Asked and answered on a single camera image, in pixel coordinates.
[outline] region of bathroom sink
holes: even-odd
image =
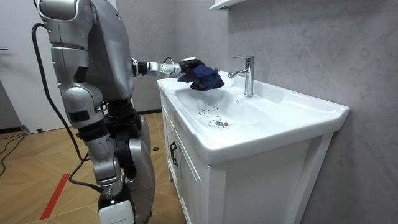
[[[206,92],[176,78],[158,80],[172,116],[202,146],[198,153],[209,165],[333,133],[349,113],[346,106],[259,81],[246,98],[243,77],[220,75],[225,86]]]
[[[236,87],[206,92],[182,89],[175,95],[192,117],[191,124],[197,123],[204,131],[236,129],[259,123],[263,118],[258,116],[262,111],[250,104]]]

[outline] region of blue cloth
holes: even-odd
[[[208,91],[224,86],[224,82],[218,74],[217,69],[207,67],[206,65],[198,65],[193,70],[189,70],[184,76],[178,78],[179,82],[193,82],[191,89],[198,91]]]

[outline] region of faucet handle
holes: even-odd
[[[246,63],[252,63],[254,62],[255,57],[254,56],[236,56],[236,57],[232,57],[233,59],[236,58],[244,58]]]

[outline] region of black cable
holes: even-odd
[[[166,63],[166,61],[167,61],[168,59],[173,60],[172,57],[167,57],[167,58],[163,61],[163,63]]]
[[[45,79],[44,67],[43,67],[42,58],[40,56],[39,46],[37,45],[36,31],[37,31],[37,28],[39,28],[39,27],[45,28],[45,26],[43,24],[40,24],[40,23],[35,24],[35,26],[33,26],[33,28],[32,28],[32,41],[33,41],[33,46],[34,46],[35,53],[36,53],[37,64],[39,65],[39,69],[40,69],[40,75],[42,77],[44,93],[45,93],[45,96],[47,97],[47,100],[49,101],[52,109],[58,115],[58,117],[60,118],[62,124],[64,125],[65,129],[67,130],[67,132],[69,134],[69,137],[72,140],[73,145],[75,146],[77,156],[80,159],[80,164],[76,167],[76,169],[71,173],[71,175],[68,178],[69,182],[71,182],[73,184],[77,184],[77,185],[91,187],[92,189],[96,190],[97,192],[102,193],[103,189],[100,186],[97,186],[95,184],[84,183],[84,182],[80,182],[80,181],[76,181],[76,180],[72,179],[72,177],[76,174],[76,172],[81,168],[83,163],[85,161],[90,160],[90,159],[88,158],[88,154],[84,158],[81,157],[79,147],[77,146],[77,142],[76,142],[75,138],[73,137],[73,134],[70,131],[67,122],[62,117],[62,114],[59,112],[58,108],[55,106],[54,102],[51,99],[51,96],[50,96],[50,93],[49,93],[49,88],[47,86],[47,81]]]
[[[10,136],[10,137],[6,137],[6,138],[2,138],[2,139],[0,139],[0,140],[9,139],[9,138],[13,138],[13,137],[16,137],[16,136],[22,136],[22,135],[24,135],[24,134],[25,134],[25,133],[16,134],[16,135],[14,135],[14,136]]]
[[[52,109],[57,114],[57,116],[60,118],[62,124],[64,125],[65,129],[67,130],[67,132],[69,134],[69,137],[70,137],[70,139],[73,142],[73,146],[75,147],[77,156],[79,157],[79,160],[82,161],[83,158],[81,157],[79,147],[77,146],[77,142],[76,142],[75,138],[73,137],[73,134],[70,131],[70,128],[69,128],[67,122],[62,117],[62,114],[59,112],[58,108],[55,106],[55,104],[52,101],[51,96],[50,96],[49,87],[47,86],[47,81],[45,79],[44,67],[43,67],[42,58],[40,56],[39,46],[37,45],[36,31],[37,31],[37,28],[39,28],[39,27],[43,27],[45,29],[44,24],[40,24],[40,23],[35,24],[35,26],[33,26],[33,28],[32,28],[32,41],[33,41],[33,46],[35,48],[37,63],[39,64],[39,70],[40,70],[40,75],[42,77],[42,83],[43,83],[45,97],[47,98],[47,100],[49,101]]]
[[[77,185],[82,185],[82,186],[87,186],[87,187],[91,187],[93,190],[99,192],[102,194],[102,192],[104,191],[104,189],[100,186],[97,186],[95,184],[88,184],[88,183],[84,183],[84,182],[80,182],[80,181],[76,181],[73,180],[73,176],[77,173],[77,171],[82,167],[83,163],[86,162],[86,159],[88,158],[88,153],[86,154],[86,156],[84,157],[84,159],[82,161],[80,161],[79,165],[76,167],[76,169],[70,174],[68,180],[69,182],[73,183],[73,184],[77,184]]]
[[[3,153],[7,150],[7,146],[8,146],[11,142],[13,142],[15,139],[17,139],[17,138],[19,138],[19,137],[21,137],[21,136],[23,136],[23,135],[25,135],[25,133],[18,134],[17,136],[14,136],[14,137],[15,137],[14,139],[11,139],[9,142],[7,142],[7,144],[4,146],[4,150],[0,152],[0,155],[3,154]]]
[[[4,157],[1,159],[0,163],[1,163],[1,165],[3,166],[4,169],[1,171],[0,177],[3,175],[3,173],[4,173],[4,172],[6,171],[6,169],[7,169],[6,165],[4,165],[4,160],[7,158],[7,156],[9,156],[9,155],[14,151],[14,149],[16,149],[16,147],[18,147],[19,143],[21,143],[21,141],[22,141],[25,137],[26,137],[26,134],[23,134],[23,137],[22,137],[22,138],[18,141],[18,143],[11,149],[11,151],[8,152],[8,154],[7,154],[6,156],[4,156]],[[7,145],[10,144],[13,140],[9,141],[9,142],[6,144],[6,146],[4,146],[4,151],[3,151],[3,152],[5,152],[5,151],[7,150]]]

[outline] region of cabinet handle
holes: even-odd
[[[173,143],[170,145],[170,153],[171,153],[171,157],[173,160],[173,164],[178,167],[177,159],[174,156],[174,150],[177,150],[177,146],[175,145],[175,142],[173,141]]]
[[[175,141],[173,141],[173,143],[172,144],[170,144],[170,156],[172,157],[172,159],[173,159],[173,146],[175,146]]]

